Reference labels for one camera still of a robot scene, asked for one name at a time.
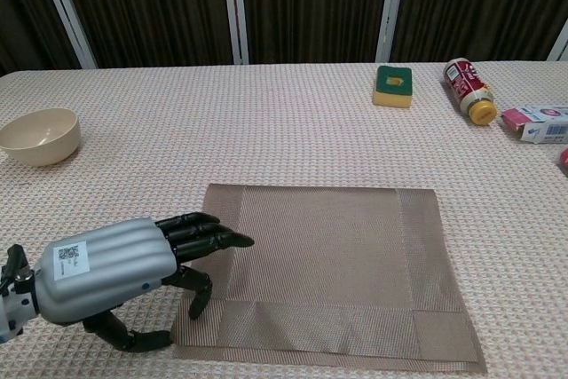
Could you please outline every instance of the table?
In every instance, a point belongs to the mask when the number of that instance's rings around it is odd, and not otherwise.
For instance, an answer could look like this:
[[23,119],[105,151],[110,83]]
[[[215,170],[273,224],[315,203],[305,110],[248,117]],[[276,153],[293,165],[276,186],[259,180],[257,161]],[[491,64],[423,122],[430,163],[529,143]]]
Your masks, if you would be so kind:
[[[7,75],[0,79],[1,124],[30,110],[69,107],[80,117],[83,142],[71,158],[41,169],[0,154],[0,262],[16,242],[35,262],[52,240],[200,209],[209,183],[433,188],[488,376],[568,375],[568,178],[554,164],[562,147],[522,143],[501,120],[471,124],[448,98],[443,64],[405,66],[414,72],[409,110],[372,106],[376,64]],[[477,68],[500,110],[568,101],[568,63]],[[179,297],[161,288],[116,313],[131,328],[169,328]],[[0,376],[412,375],[172,354],[123,354],[81,325],[36,319],[0,346]]]

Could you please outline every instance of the yellow sponge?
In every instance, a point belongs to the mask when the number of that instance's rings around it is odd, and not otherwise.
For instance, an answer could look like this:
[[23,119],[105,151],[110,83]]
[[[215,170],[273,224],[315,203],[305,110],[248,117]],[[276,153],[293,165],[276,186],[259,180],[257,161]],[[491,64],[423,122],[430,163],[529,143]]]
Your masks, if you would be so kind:
[[380,66],[376,71],[373,104],[409,108],[412,102],[412,70]]

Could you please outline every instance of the dark brown curtain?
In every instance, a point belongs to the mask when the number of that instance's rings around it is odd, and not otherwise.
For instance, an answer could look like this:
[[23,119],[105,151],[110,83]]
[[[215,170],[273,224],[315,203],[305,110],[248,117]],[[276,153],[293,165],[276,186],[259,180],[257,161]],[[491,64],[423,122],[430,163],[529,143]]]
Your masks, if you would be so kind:
[[244,0],[251,63],[375,61],[383,0]]
[[400,0],[390,61],[547,58],[568,0]]
[[74,0],[99,67],[232,64],[225,0]]
[[52,0],[0,0],[0,75],[79,67]]

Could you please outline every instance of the bowl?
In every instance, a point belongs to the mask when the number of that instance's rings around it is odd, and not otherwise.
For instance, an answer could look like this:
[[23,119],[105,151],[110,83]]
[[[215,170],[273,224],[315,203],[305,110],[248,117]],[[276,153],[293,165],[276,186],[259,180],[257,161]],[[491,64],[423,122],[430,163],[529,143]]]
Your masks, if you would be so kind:
[[0,129],[0,148],[28,166],[61,162],[76,150],[80,141],[79,119],[66,108],[35,111]]

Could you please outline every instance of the yellow cap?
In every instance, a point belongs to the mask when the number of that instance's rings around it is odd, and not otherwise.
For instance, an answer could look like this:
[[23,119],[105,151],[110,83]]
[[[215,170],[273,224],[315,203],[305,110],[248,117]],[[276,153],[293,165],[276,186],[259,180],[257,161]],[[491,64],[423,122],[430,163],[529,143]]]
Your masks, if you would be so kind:
[[476,102],[469,109],[469,118],[475,124],[489,124],[497,116],[497,108],[491,101]]

